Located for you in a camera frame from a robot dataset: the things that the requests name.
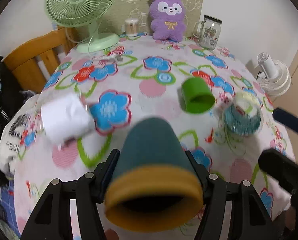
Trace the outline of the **white paper-wrapped cup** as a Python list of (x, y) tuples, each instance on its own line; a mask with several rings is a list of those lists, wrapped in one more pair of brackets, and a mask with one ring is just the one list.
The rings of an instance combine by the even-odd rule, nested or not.
[(88, 106), (77, 94), (66, 94), (43, 104), (41, 121), (48, 139), (60, 147), (95, 129)]

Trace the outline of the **cotton swab container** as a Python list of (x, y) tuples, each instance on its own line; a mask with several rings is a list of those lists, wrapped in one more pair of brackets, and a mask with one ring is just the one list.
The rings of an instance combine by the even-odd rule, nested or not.
[(128, 18), (125, 20), (125, 34), (127, 36), (137, 36), (139, 33), (139, 19)]

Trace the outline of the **clear cup with blue base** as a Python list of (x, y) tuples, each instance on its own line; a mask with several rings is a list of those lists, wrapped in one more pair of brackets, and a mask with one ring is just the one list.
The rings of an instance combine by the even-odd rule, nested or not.
[(233, 134), (248, 137), (257, 134), (263, 126), (259, 100), (249, 92), (239, 92), (223, 111), (225, 127)]

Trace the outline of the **white clip fan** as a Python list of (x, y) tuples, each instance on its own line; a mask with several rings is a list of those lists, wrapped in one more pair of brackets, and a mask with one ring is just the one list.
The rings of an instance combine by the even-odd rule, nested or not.
[(267, 52), (257, 56), (261, 69), (257, 81), (265, 93), (272, 98), (285, 94), (291, 85), (291, 75), (286, 64), (273, 60)]

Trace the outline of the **wooden chair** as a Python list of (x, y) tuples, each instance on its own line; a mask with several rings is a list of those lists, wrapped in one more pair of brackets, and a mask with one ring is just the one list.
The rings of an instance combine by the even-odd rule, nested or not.
[(33, 38), (13, 50), (2, 62), (16, 77), (20, 86), (25, 90), (40, 93), (47, 82), (36, 58), (39, 56), (48, 73), (53, 74), (60, 65), (60, 59), (56, 48), (62, 47), (66, 54), (74, 48), (74, 43), (67, 37), (72, 34), (77, 37), (77, 31), (73, 28), (58, 26), (57, 30)]

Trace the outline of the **blue checked bedding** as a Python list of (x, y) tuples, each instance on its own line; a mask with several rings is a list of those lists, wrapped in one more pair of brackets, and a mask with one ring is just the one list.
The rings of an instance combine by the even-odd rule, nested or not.
[(21, 237), (15, 216), (13, 184), (0, 187), (0, 229), (7, 239)]

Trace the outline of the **white fan power plug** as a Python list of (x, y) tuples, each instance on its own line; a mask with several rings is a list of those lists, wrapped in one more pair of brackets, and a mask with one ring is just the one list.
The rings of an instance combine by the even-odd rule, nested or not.
[(107, 57), (106, 57), (106, 60), (107, 61), (118, 61), (118, 62), (120, 62), (120, 61), (122, 61), (123, 60), (123, 58), (122, 58), (122, 56), (121, 55), (108, 55)]

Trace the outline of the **floral tablecloth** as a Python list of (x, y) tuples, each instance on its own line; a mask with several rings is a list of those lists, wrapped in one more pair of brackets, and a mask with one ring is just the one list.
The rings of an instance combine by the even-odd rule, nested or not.
[[(107, 61), (113, 54), (123, 60)], [(190, 77), (202, 78), (215, 98), (205, 113), (185, 110), (181, 85)], [(264, 123), (253, 136), (235, 135), (222, 121), (223, 109), (239, 92), (252, 93), (261, 106)], [(156, 41), (148, 35), (122, 38), (116, 46), (92, 54), (73, 49), (39, 94), (37, 106), (41, 110), (43, 104), (73, 93), (84, 96), (90, 104), (95, 129), (61, 148), (43, 129), (38, 133), (15, 170), (19, 231), (52, 179), (75, 180), (93, 170), (112, 149), (123, 145), (138, 121), (150, 116), (166, 119), (182, 147), (209, 171), (234, 183), (249, 180), (272, 218), (288, 206), (290, 195), (257, 164), (261, 151), (271, 147), (293, 158), (287, 131), (272, 118), (272, 103), (253, 75), (227, 49), (208, 51), (192, 38), (175, 43)]]

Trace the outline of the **glass mason jar mug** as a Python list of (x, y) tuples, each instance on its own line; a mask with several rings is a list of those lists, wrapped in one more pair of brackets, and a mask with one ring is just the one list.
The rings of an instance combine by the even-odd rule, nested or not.
[(215, 50), (221, 32), (222, 20), (204, 15), (204, 20), (196, 22), (193, 28), (193, 36), (197, 38), (199, 46), (209, 50)]

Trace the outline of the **teal cup with yellow rim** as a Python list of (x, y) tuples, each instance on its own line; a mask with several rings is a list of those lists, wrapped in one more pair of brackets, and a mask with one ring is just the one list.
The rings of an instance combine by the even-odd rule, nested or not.
[(107, 188), (106, 218), (125, 230), (161, 232), (187, 223), (202, 206), (201, 183), (170, 124), (138, 122)]

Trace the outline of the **beige patterned foam board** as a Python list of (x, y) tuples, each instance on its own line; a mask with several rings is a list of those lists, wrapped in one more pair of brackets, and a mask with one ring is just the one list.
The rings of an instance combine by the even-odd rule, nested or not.
[[(151, 2), (152, 0), (114, 0), (109, 10), (98, 20), (99, 32), (121, 34), (125, 19), (137, 18), (140, 25), (139, 30), (150, 33), (149, 6)], [(182, 2), (186, 13), (185, 36), (191, 36), (195, 23), (200, 20), (203, 0), (182, 0)]]

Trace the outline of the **green desk fan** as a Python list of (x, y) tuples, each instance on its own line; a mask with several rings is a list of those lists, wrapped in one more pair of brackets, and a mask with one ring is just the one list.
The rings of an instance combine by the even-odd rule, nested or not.
[(56, 24), (66, 28), (86, 27), (89, 37), (76, 46), (79, 53), (93, 53), (116, 45), (115, 33), (99, 33), (99, 19), (114, 0), (45, 0), (45, 11)]

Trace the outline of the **green plastic cup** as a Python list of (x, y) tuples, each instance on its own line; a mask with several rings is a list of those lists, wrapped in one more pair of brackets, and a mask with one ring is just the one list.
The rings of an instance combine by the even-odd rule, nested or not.
[(199, 77), (190, 77), (181, 85), (185, 110), (192, 114), (205, 113), (215, 103), (215, 98), (207, 83)]

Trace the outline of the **white printed t-shirt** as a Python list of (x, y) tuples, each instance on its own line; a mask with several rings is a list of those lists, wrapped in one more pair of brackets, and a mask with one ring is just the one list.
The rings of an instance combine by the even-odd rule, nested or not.
[(0, 140), (0, 170), (8, 179), (15, 174), (16, 164), (22, 160), (42, 131), (39, 95), (29, 98), (5, 126)]

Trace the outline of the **purple plush bunny toy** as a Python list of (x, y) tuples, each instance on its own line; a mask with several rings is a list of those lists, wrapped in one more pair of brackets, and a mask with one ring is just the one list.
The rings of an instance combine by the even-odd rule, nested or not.
[(181, 0), (154, 0), (149, 7), (154, 40), (181, 42), (186, 30), (185, 6)]

